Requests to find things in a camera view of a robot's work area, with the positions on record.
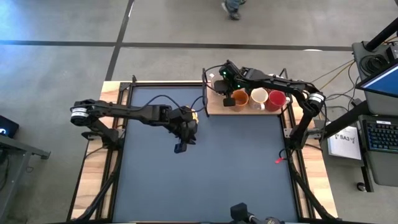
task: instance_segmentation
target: shoe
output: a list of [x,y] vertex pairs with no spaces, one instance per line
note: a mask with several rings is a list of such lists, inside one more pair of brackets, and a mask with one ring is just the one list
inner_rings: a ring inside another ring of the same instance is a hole
[[229,14],[229,18],[231,18],[232,20],[238,21],[241,19],[241,15],[238,12],[238,10],[229,8],[226,3],[226,0],[221,3],[221,6]]

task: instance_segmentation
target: keyboard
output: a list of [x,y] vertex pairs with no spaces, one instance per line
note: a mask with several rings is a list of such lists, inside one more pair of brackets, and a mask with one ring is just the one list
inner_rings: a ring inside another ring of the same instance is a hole
[[363,127],[366,128],[368,138],[368,149],[398,153],[398,123],[391,122],[391,119],[387,118],[373,118],[363,120]]

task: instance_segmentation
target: white cup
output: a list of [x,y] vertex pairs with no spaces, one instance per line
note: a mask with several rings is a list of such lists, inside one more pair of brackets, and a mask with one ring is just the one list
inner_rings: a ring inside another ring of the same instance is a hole
[[263,88],[253,89],[250,94],[249,106],[255,110],[265,110],[265,102],[268,100],[268,92]]
[[214,75],[213,73],[209,74],[209,77],[210,77],[211,87],[213,87],[213,88],[215,87],[214,83],[216,81],[223,80],[223,77],[221,75]]

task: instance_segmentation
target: floor tile line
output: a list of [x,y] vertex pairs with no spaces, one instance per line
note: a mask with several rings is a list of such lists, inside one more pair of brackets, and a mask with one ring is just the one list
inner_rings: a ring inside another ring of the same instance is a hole
[[124,12],[123,21],[122,21],[122,24],[120,26],[118,39],[117,39],[116,45],[115,45],[115,47],[113,49],[111,61],[109,62],[108,71],[106,71],[105,81],[111,81],[112,80],[114,68],[116,67],[116,62],[118,61],[121,44],[122,44],[122,41],[123,41],[123,38],[124,38],[124,34],[126,33],[127,24],[129,23],[130,12],[132,10],[133,4],[134,4],[134,0],[129,0],[129,2],[127,4],[127,7],[126,7],[126,11]]
[[116,42],[51,41],[51,40],[0,40],[0,45],[114,47]]
[[247,50],[307,50],[350,52],[351,47],[344,46],[307,46],[307,45],[259,45],[259,44],[195,44],[195,43],[147,43],[123,42],[121,47],[157,48],[157,49],[247,49]]

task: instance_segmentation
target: person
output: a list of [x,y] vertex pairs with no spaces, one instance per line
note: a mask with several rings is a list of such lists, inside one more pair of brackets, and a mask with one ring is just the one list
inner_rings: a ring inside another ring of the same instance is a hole
[[223,9],[229,14],[232,20],[240,20],[239,5],[246,3],[246,0],[223,0],[221,3]]

